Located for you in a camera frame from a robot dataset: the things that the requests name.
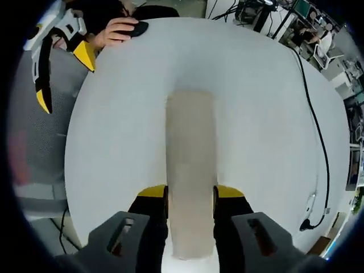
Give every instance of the white chair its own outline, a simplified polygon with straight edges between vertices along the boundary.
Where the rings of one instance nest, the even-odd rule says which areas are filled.
[[[8,152],[15,194],[29,220],[58,217],[67,207],[64,151],[76,97],[87,69],[62,49],[51,51],[53,113],[36,99],[31,56],[24,52],[14,78],[8,113]]]
[[[327,69],[329,63],[338,57],[342,57],[344,54],[338,48],[332,48],[332,34],[329,32],[323,39],[321,39],[316,45],[313,51],[313,57],[318,62],[322,69]]]

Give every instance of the human hand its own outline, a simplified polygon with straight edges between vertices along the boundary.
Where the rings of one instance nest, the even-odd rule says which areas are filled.
[[[130,36],[117,33],[117,31],[132,31],[134,26],[129,24],[137,24],[134,18],[115,18],[110,20],[106,28],[99,34],[89,39],[89,42],[95,49],[101,49],[105,46],[114,46],[125,40],[130,40]]]

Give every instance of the yellow robot part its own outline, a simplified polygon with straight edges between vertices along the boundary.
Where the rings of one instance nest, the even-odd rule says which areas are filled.
[[[41,105],[41,107],[44,109],[44,111],[46,111],[49,114],[50,110],[48,109],[46,103],[44,102],[42,89],[36,92],[36,98],[37,98],[39,104]]]
[[[94,48],[91,44],[86,41],[81,41],[81,43],[73,51],[75,57],[83,63],[90,71],[94,72],[96,68],[96,57],[94,53]]]

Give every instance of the white table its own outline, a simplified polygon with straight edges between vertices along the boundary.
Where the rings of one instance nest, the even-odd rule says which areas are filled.
[[[192,18],[151,20],[142,36],[105,48],[80,90],[65,152],[69,210],[81,243],[127,211],[139,191],[166,183],[166,98],[203,90],[215,100],[218,182],[244,192],[255,211],[309,250],[336,215],[349,131],[340,96],[313,66],[303,66],[329,157],[331,211],[320,227],[301,233],[316,183],[311,223],[322,215],[326,170],[290,49],[241,27]]]

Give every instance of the person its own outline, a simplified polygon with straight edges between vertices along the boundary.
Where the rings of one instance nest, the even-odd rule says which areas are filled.
[[[129,0],[64,0],[67,9],[82,13],[88,30],[88,41],[96,50],[130,40],[130,36],[117,31],[132,31],[139,20],[179,17],[177,10],[164,6],[133,8]],[[55,47],[63,43],[60,39]]]
[[[295,31],[294,36],[292,37],[292,42],[300,48],[303,42],[307,44],[315,45],[316,43],[320,43],[322,40],[327,40],[329,45],[332,43],[332,25],[330,23],[326,24],[324,28],[319,27],[314,30],[313,28],[301,28],[300,30]]]

